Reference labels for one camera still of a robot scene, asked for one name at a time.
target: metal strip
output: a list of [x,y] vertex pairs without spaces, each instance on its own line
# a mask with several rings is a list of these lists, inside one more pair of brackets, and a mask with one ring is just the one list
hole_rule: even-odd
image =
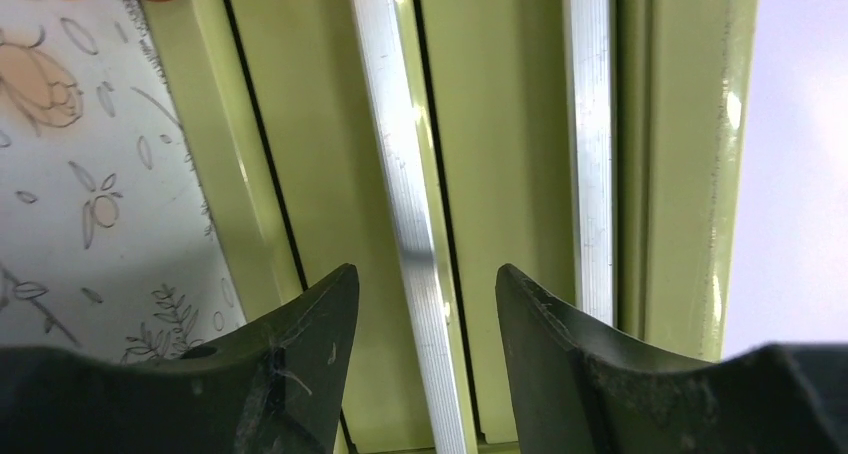
[[411,0],[353,0],[436,451],[466,453],[424,170],[398,27]]
[[580,236],[577,306],[615,322],[612,256],[612,97],[610,0],[569,0]]

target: black gap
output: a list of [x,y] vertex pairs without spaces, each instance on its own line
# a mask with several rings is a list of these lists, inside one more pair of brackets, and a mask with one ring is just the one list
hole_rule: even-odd
[[430,111],[430,126],[433,136],[433,150],[436,153],[436,169],[439,174],[439,188],[442,195],[442,206],[445,215],[445,227],[448,233],[448,250],[450,251],[451,271],[453,273],[454,290],[456,291],[456,303],[459,308],[459,326],[462,333],[462,345],[465,352],[465,368],[468,370],[468,388],[471,391],[471,409],[474,414],[474,430],[478,439],[483,438],[483,430],[480,428],[480,416],[477,410],[477,389],[474,387],[474,369],[471,365],[471,344],[468,342],[468,330],[465,323],[465,306],[462,302],[462,282],[459,278],[459,263],[457,262],[456,243],[453,236],[453,222],[450,215],[450,201],[448,197],[448,182],[445,176],[445,163],[442,156],[442,143],[439,137],[439,121],[436,115],[436,96],[433,89],[433,76],[430,72],[430,55],[427,49],[427,31],[424,29],[424,13],[421,0],[412,0],[415,7],[415,22],[418,28],[418,43],[421,50],[421,64],[424,71],[424,84],[427,88],[427,108]]
[[297,241],[294,238],[294,229],[292,229],[289,211],[286,209],[286,201],[283,197],[283,187],[280,185],[280,179],[277,178],[277,166],[274,163],[274,156],[271,153],[271,145],[268,142],[268,133],[265,130],[265,122],[262,120],[262,111],[259,110],[259,100],[256,97],[256,89],[253,87],[253,77],[250,75],[250,67],[247,65],[247,56],[244,54],[244,46],[241,42],[241,35],[236,22],[236,15],[233,11],[233,5],[230,0],[224,0],[224,7],[227,9],[227,17],[230,20],[230,27],[233,31],[233,39],[238,50],[239,62],[241,63],[242,72],[244,72],[244,82],[247,84],[247,92],[250,95],[250,105],[253,107],[253,115],[256,116],[256,124],[259,127],[259,139],[262,140],[262,149],[265,151],[265,158],[268,160],[268,169],[271,171],[271,180],[274,183],[274,192],[277,195],[277,203],[280,205],[280,212],[283,214],[283,224],[286,226],[286,234],[289,237],[289,245],[294,258],[294,267],[297,270],[297,277],[300,280],[300,286],[305,291],[309,288],[309,283],[306,282],[306,274],[303,270],[303,263],[300,260],[300,251],[297,249]]

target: white wall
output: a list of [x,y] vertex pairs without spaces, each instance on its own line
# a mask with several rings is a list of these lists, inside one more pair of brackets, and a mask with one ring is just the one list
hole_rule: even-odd
[[760,0],[724,354],[848,341],[848,2]]

